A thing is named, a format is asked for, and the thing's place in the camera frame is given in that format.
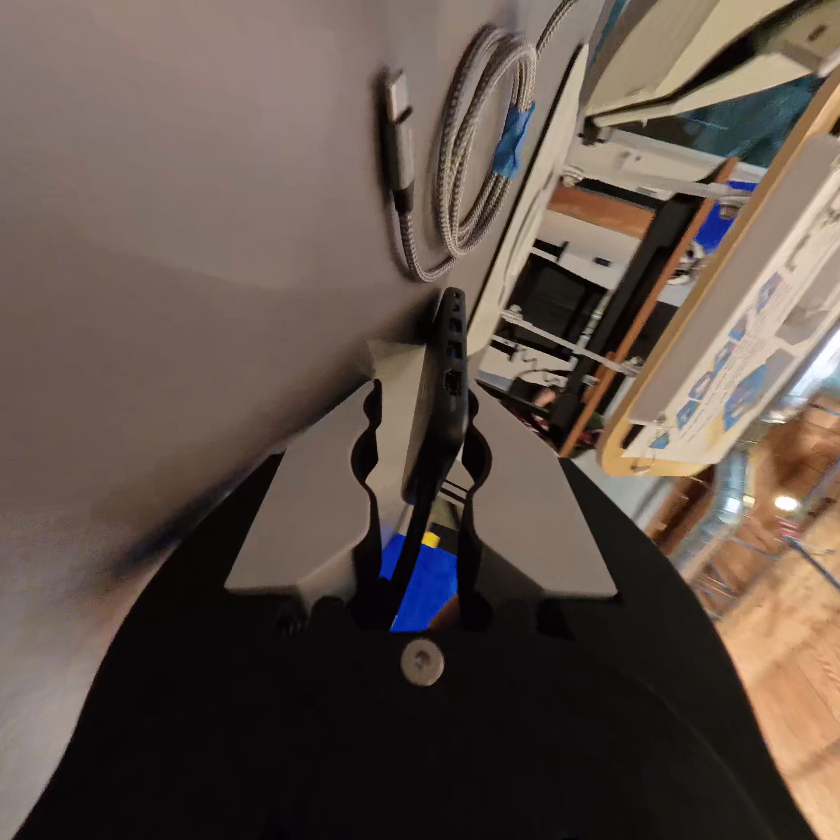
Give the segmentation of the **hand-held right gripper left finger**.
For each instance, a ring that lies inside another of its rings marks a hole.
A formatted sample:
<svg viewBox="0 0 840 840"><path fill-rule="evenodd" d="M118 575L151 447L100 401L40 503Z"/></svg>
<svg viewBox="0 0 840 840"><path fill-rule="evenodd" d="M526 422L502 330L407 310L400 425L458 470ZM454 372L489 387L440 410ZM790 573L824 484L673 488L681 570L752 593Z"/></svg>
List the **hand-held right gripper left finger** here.
<svg viewBox="0 0 840 840"><path fill-rule="evenodd" d="M372 524L372 503L352 466L354 447L378 423L376 381L362 384L295 437L283 453L226 579L237 595L288 595L307 610L325 597L348 602L356 589L354 550Z"/></svg>

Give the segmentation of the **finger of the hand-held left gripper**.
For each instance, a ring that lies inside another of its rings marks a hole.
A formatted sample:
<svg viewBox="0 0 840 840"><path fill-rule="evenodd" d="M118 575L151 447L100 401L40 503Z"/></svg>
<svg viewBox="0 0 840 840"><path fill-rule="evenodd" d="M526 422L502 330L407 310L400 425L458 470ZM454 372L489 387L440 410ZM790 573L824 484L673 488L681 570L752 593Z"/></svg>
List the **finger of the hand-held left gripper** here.
<svg viewBox="0 0 840 840"><path fill-rule="evenodd" d="M628 2L598 50L587 82L587 115L667 97L714 56L793 5L784 1Z"/></svg>
<svg viewBox="0 0 840 840"><path fill-rule="evenodd" d="M741 39L718 53L685 85L667 97L597 116L598 129L704 109L803 77L824 78L838 67L838 40L795 43L785 39L769 49L752 48Z"/></svg>

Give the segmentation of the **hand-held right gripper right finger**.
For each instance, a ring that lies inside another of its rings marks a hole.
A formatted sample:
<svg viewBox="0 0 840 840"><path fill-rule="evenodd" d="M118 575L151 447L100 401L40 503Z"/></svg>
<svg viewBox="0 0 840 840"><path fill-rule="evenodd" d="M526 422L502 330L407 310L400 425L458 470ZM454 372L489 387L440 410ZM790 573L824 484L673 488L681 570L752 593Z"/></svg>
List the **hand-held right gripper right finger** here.
<svg viewBox="0 0 840 840"><path fill-rule="evenodd" d="M489 394L469 395L462 463L472 479L458 535L463 615L617 595L558 456Z"/></svg>

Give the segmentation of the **blue plastic bin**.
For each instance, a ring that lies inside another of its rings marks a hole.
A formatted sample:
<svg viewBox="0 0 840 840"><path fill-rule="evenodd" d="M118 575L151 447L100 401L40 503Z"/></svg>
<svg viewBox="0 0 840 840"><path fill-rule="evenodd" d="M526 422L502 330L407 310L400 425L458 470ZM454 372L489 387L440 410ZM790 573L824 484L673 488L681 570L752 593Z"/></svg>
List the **blue plastic bin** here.
<svg viewBox="0 0 840 840"><path fill-rule="evenodd" d="M427 629L457 592L456 530L433 524L423 536L411 580L391 626L391 632Z"/></svg>

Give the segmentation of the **slim dark grey hub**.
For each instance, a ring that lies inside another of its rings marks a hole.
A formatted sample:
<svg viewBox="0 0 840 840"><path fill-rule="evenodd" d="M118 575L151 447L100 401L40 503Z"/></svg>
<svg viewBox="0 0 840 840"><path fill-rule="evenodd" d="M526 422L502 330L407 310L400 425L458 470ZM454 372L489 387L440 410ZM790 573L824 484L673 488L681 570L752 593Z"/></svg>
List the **slim dark grey hub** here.
<svg viewBox="0 0 840 840"><path fill-rule="evenodd" d="M469 410L466 294L448 287L439 299L423 357L402 498L434 499L466 436Z"/></svg>

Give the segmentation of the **braided cable blue tape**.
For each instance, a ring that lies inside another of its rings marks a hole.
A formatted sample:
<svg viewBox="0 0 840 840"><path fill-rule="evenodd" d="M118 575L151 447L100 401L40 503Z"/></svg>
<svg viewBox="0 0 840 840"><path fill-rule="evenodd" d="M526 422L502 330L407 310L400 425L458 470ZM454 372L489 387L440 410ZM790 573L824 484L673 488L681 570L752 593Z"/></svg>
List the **braided cable blue tape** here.
<svg viewBox="0 0 840 840"><path fill-rule="evenodd" d="M441 280L476 250L496 222L522 167L522 149L536 109L535 89L543 53L577 6L559 2L536 41L520 31L485 24L470 40L449 84L441 114L432 210L446 255L434 267L422 265L414 229L413 106L404 70L383 79L382 162L396 215L406 270L417 283ZM477 198L461 213L465 178L482 113L494 91L512 75L500 136Z"/></svg>

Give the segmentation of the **silver ventilation duct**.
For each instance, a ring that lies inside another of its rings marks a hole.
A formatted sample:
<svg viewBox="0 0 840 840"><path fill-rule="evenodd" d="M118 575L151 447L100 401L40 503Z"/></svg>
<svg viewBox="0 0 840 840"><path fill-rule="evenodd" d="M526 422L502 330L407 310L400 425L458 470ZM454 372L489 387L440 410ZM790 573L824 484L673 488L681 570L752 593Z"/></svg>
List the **silver ventilation duct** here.
<svg viewBox="0 0 840 840"><path fill-rule="evenodd" d="M769 505L779 484L775 456L767 443L735 444L715 465L700 519L668 555L687 584L694 584L751 516Z"/></svg>

